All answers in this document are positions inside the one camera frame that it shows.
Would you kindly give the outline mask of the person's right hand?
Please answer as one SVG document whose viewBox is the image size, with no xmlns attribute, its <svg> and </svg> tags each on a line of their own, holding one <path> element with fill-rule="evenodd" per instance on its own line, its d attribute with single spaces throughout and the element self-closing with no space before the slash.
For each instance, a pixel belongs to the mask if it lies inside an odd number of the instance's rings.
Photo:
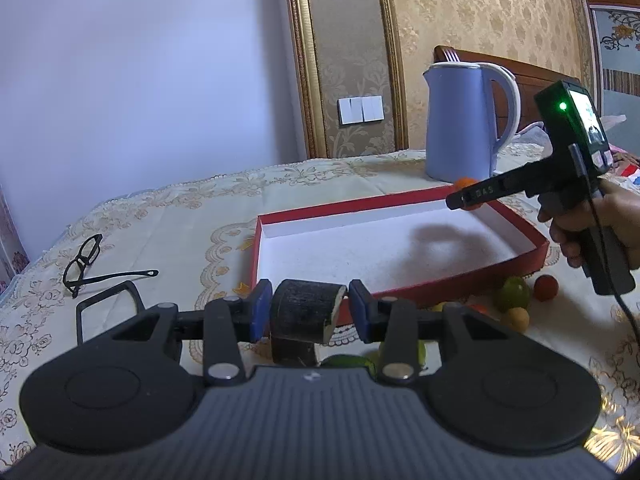
<svg viewBox="0 0 640 480">
<path fill-rule="evenodd" d="M 551 222 L 549 232 L 552 240 L 561 247 L 568 264 L 577 269 L 584 263 L 582 250 L 570 238 L 570 233 L 594 228 L 599 219 L 600 226 L 610 226 L 623 244 L 629 267 L 638 270 L 640 266 L 640 207 L 639 195 L 621 188 L 607 180 L 601 181 L 604 195 L 592 200 L 592 206 L 583 202 L 564 214 L 550 214 L 541 207 L 537 219 Z"/>
</svg>

